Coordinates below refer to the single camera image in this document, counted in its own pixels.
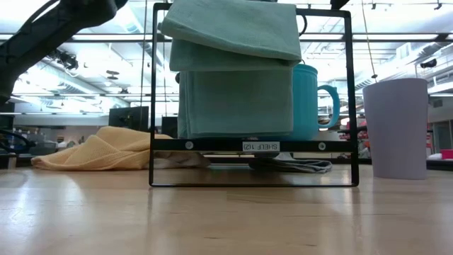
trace crumpled yellow cloth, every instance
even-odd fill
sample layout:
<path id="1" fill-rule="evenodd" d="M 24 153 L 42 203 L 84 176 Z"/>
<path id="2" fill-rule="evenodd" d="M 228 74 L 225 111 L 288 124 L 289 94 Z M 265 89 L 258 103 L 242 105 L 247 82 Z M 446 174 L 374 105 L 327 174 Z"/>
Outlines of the crumpled yellow cloth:
<path id="1" fill-rule="evenodd" d="M 122 127 L 102 127 L 85 143 L 54 154 L 34 157 L 33 166 L 48 170 L 147 169 L 150 133 Z M 156 139 L 171 139 L 155 135 Z M 197 152 L 155 152 L 154 167 L 205 167 L 210 163 Z"/>

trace desk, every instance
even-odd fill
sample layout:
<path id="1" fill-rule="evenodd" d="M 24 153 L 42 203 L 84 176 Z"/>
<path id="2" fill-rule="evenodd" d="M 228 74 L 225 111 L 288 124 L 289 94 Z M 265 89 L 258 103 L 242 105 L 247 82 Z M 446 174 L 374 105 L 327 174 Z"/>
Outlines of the desk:
<path id="1" fill-rule="evenodd" d="M 147 171 L 4 170 L 1 253 L 452 253 L 453 173 L 404 181 L 360 168 L 359 188 L 316 189 L 150 189 Z"/>

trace teal towel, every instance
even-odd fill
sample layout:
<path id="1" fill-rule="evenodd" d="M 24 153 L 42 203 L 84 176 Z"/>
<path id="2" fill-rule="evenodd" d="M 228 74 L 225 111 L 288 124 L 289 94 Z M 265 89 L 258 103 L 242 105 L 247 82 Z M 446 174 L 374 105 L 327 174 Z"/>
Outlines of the teal towel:
<path id="1" fill-rule="evenodd" d="M 292 131 L 292 67 L 301 60 L 296 8 L 244 0 L 178 0 L 161 27 L 180 75 L 180 137 Z"/>
<path id="2" fill-rule="evenodd" d="M 172 71 L 286 69 L 302 59 L 292 4 L 175 1 L 161 32 L 173 38 Z"/>

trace red object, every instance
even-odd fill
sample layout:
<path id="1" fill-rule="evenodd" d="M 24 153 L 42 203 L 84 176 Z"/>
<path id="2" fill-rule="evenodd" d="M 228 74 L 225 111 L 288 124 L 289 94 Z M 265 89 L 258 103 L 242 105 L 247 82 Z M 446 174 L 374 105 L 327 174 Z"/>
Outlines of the red object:
<path id="1" fill-rule="evenodd" d="M 442 159 L 453 159 L 453 149 L 441 149 Z"/>

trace shelf frame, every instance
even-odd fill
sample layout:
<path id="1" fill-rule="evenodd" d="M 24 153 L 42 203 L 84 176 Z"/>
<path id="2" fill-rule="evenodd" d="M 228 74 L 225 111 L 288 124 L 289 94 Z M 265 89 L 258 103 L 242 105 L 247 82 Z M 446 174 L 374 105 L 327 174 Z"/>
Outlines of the shelf frame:
<path id="1" fill-rule="evenodd" d="M 157 50 L 157 17 L 159 11 L 167 11 L 171 4 L 155 3 L 153 7 L 152 27 L 152 70 L 151 70 L 151 130 L 156 127 L 156 50 Z M 241 139 L 174 139 L 158 140 L 151 135 L 149 153 L 149 185 L 153 187 L 356 187 L 359 185 L 359 164 L 357 145 L 357 119 L 355 110 L 354 64 L 352 56 L 352 24 L 349 11 L 331 11 L 297 8 L 297 15 L 343 18 L 344 36 L 339 42 L 345 43 L 346 77 L 348 83 L 348 115 L 350 119 L 351 140 L 347 142 L 332 141 L 280 141 L 281 152 L 350 152 L 351 182 L 347 184 L 303 185 L 293 183 L 157 183 L 154 181 L 154 151 L 183 152 L 242 152 Z"/>

